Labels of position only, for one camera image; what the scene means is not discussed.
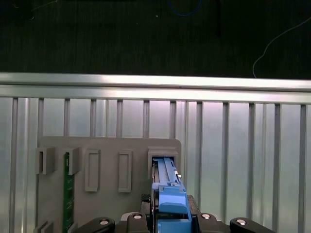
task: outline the white cable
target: white cable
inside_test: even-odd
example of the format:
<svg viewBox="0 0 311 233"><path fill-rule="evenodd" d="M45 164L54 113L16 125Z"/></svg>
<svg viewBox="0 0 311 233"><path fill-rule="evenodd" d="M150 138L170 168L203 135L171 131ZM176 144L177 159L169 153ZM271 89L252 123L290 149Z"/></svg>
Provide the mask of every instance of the white cable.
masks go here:
<svg viewBox="0 0 311 233"><path fill-rule="evenodd" d="M289 31L291 31L291 30L293 30L293 29L295 29L295 28L298 28L298 27L300 27L301 25L305 24L305 23L308 22L310 19L311 19L311 17L308 18L307 20L303 21L302 23L300 23L300 24L298 24L298 25L296 25L296 26L294 26L294 27L292 27L292 28L286 30L285 32L281 33L280 35L278 35L277 37L275 37L274 39L272 39L272 40L268 43L268 45L267 45L267 47L265 48L265 50L264 50L262 56L260 56L260 57L254 62L254 64L253 64L253 75L254 75L255 78L257 78L256 75L255 75L255 65L256 65L256 63L257 63L261 58L263 58L263 57L266 55L266 51L267 51L267 49L269 48L269 46L272 44L272 42L274 42L276 39L278 39L280 36L284 35L285 33L288 33Z"/></svg>
<svg viewBox="0 0 311 233"><path fill-rule="evenodd" d="M54 3L54 2L58 2L58 0L54 0L54 1L48 2L48 3L46 3L46 4L43 4L43 5L41 5L41 6L35 7L35 8L34 8L34 9L32 9L31 11L35 11L35 10L37 10L37 9L41 8L41 7L44 7L44 6L50 5L50 4Z"/></svg>

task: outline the gray rectangular bracket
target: gray rectangular bracket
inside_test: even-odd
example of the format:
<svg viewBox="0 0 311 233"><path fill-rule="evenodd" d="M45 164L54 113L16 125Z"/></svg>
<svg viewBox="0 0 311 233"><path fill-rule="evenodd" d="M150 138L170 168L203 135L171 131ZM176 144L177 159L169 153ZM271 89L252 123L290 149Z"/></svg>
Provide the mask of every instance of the gray rectangular bracket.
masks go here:
<svg viewBox="0 0 311 233"><path fill-rule="evenodd" d="M178 152L172 147L148 147L148 178L151 179L152 158L172 157L177 170L180 169Z"/></svg>
<svg viewBox="0 0 311 233"><path fill-rule="evenodd" d="M85 191L97 192L100 176L100 150L86 150L85 154Z"/></svg>
<svg viewBox="0 0 311 233"><path fill-rule="evenodd" d="M74 222L71 227L68 229L67 233L73 233L76 229L78 229L78 224Z"/></svg>
<svg viewBox="0 0 311 233"><path fill-rule="evenodd" d="M44 228L48 224L47 221L43 221L34 229L34 233L41 233L42 228Z"/></svg>
<svg viewBox="0 0 311 233"><path fill-rule="evenodd" d="M41 229L41 233L53 233L53 232L54 232L53 222L48 223Z"/></svg>
<svg viewBox="0 0 311 233"><path fill-rule="evenodd" d="M69 175L73 175L80 170L79 148L64 148L64 153L69 153Z"/></svg>
<svg viewBox="0 0 311 233"><path fill-rule="evenodd" d="M55 148L36 149L36 173L47 175L55 171Z"/></svg>
<svg viewBox="0 0 311 233"><path fill-rule="evenodd" d="M132 189L132 151L119 152L119 193L130 193Z"/></svg>

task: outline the gray plastic panel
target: gray plastic panel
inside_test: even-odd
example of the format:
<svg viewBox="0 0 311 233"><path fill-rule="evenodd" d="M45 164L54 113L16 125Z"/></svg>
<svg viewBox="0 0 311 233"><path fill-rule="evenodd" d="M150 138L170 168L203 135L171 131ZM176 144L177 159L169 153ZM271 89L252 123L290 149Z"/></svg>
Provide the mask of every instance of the gray plastic panel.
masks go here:
<svg viewBox="0 0 311 233"><path fill-rule="evenodd" d="M79 153L73 153L73 157L78 156L80 160L79 171L74 175L74 222L78 227L101 216L118 222L124 213L139 211L141 195L151 191L147 174L150 148L170 148L176 158L181 151L176 139L149 138L47 136L40 140L39 146L55 147L55 171L39 174L37 198L38 222L53 222L54 233L62 226L63 155L69 148L79 148ZM177 168L180 167L180 159L176 162ZM86 182L91 192L85 190Z"/></svg>

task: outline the metal bar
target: metal bar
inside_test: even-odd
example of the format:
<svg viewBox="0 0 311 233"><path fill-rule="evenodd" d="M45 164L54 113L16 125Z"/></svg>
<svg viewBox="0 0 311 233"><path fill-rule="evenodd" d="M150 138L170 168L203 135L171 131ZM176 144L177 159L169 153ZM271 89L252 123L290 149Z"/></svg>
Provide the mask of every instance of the metal bar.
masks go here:
<svg viewBox="0 0 311 233"><path fill-rule="evenodd" d="M69 131L70 131L70 100L66 99L64 102L64 131L63 134L64 136L69 136Z"/></svg>
<svg viewBox="0 0 311 233"><path fill-rule="evenodd" d="M272 229L278 231L279 218L279 189L280 189L280 135L281 135L281 106L275 105L275 137L274 137L274 168L273 168L273 207Z"/></svg>
<svg viewBox="0 0 311 233"><path fill-rule="evenodd" d="M90 127L89 127L89 135L91 137L95 137L96 135L96 100L91 100L90 106Z"/></svg>
<svg viewBox="0 0 311 233"><path fill-rule="evenodd" d="M311 106L306 106L305 232L311 232Z"/></svg>
<svg viewBox="0 0 311 233"><path fill-rule="evenodd" d="M18 115L18 99L13 99L13 104L12 104L11 161L10 161L9 233L14 233L14 226L15 226L17 115Z"/></svg>
<svg viewBox="0 0 311 233"><path fill-rule="evenodd" d="M127 99L127 100L198 100L260 103L311 103L310 93L242 90L203 90L121 87L0 85L0 97Z"/></svg>
<svg viewBox="0 0 311 233"><path fill-rule="evenodd" d="M215 88L233 90L311 91L307 80L267 80L246 78L90 75L47 73L0 73L0 84L83 85L83 86L140 86L155 88Z"/></svg>
<svg viewBox="0 0 311 233"><path fill-rule="evenodd" d="M263 224L263 214L262 214L262 199L263 199L263 181L264 174L262 174L264 163L264 118L265 118L265 105L256 104L255 105L255 119L254 119L254 166L253 166L253 206L252 206L252 220Z"/></svg>
<svg viewBox="0 0 311 233"><path fill-rule="evenodd" d="M263 223L269 229L273 224L273 188L274 188L274 159L275 159L275 117L276 107L274 104L265 104L263 108L263 126L262 126L262 219Z"/></svg>
<svg viewBox="0 0 311 233"><path fill-rule="evenodd" d="M97 137L106 136L106 124L107 124L107 101L96 100L96 128L95 135Z"/></svg>
<svg viewBox="0 0 311 233"><path fill-rule="evenodd" d="M197 203L200 201L200 178L201 178L201 130L198 125L202 125L202 105L197 102L188 102L186 106L186 176L185 183L187 193L193 195Z"/></svg>
<svg viewBox="0 0 311 233"><path fill-rule="evenodd" d="M197 204L201 207L201 164L202 164L202 122L203 122L203 105L202 103L197 103L196 107L196 187L195 192L197 193Z"/></svg>
<svg viewBox="0 0 311 233"><path fill-rule="evenodd" d="M281 105L278 232L298 232L300 105Z"/></svg>
<svg viewBox="0 0 311 233"><path fill-rule="evenodd" d="M117 101L107 101L106 137L117 136Z"/></svg>
<svg viewBox="0 0 311 233"><path fill-rule="evenodd" d="M176 102L171 102L170 107L170 138L176 137Z"/></svg>
<svg viewBox="0 0 311 233"><path fill-rule="evenodd" d="M185 144L186 144L186 103L184 101L176 102L176 127L175 138L181 142L181 166L179 173L185 175Z"/></svg>
<svg viewBox="0 0 311 233"><path fill-rule="evenodd" d="M235 216L246 216L249 166L249 104L229 104L227 213L228 224Z"/></svg>
<svg viewBox="0 0 311 233"><path fill-rule="evenodd" d="M10 197L10 158L12 142L12 105L13 99L0 99L0 154L2 161L0 163L0 227L3 232L8 233L9 229L9 197Z"/></svg>
<svg viewBox="0 0 311 233"><path fill-rule="evenodd" d="M117 137L122 137L123 101L117 101Z"/></svg>
<svg viewBox="0 0 311 233"><path fill-rule="evenodd" d="M300 155L299 155L299 206L298 233L305 233L306 222L306 140L307 140L307 107L300 109Z"/></svg>
<svg viewBox="0 0 311 233"><path fill-rule="evenodd" d="M223 108L223 103L203 103L200 209L218 215L222 211Z"/></svg>
<svg viewBox="0 0 311 233"><path fill-rule="evenodd" d="M29 143L29 99L18 99L17 111L17 154L14 231L26 228L27 168Z"/></svg>
<svg viewBox="0 0 311 233"><path fill-rule="evenodd" d="M247 209L246 216L253 219L253 195L254 195L254 160L255 160L255 105L249 105L248 123L248 186L247 186Z"/></svg>
<svg viewBox="0 0 311 233"><path fill-rule="evenodd" d="M28 151L27 151L27 183L25 195L26 206L25 222L27 229L25 232L32 232L35 228L35 215L36 215L36 174L35 171L35 154L38 140L38 119L39 119L39 102L38 99L29 99L29 117L28 117Z"/></svg>
<svg viewBox="0 0 311 233"><path fill-rule="evenodd" d="M143 125L142 125L142 137L149 137L149 115L150 115L150 103L149 101L144 101L143 106Z"/></svg>
<svg viewBox="0 0 311 233"><path fill-rule="evenodd" d="M221 219L227 218L227 194L228 194L228 146L229 146L229 104L223 105L223 128L222 128L222 182L221 182Z"/></svg>

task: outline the blue plastic part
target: blue plastic part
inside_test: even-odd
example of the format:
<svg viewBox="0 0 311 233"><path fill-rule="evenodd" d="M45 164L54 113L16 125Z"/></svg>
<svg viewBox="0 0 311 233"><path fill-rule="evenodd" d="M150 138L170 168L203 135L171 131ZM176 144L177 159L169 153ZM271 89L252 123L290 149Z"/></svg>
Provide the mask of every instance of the blue plastic part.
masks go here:
<svg viewBox="0 0 311 233"><path fill-rule="evenodd" d="M154 158L158 164L159 183L152 189L159 192L159 212L187 215L187 219L159 219L157 233L191 233L191 213L187 191L178 178L177 169L171 158Z"/></svg>

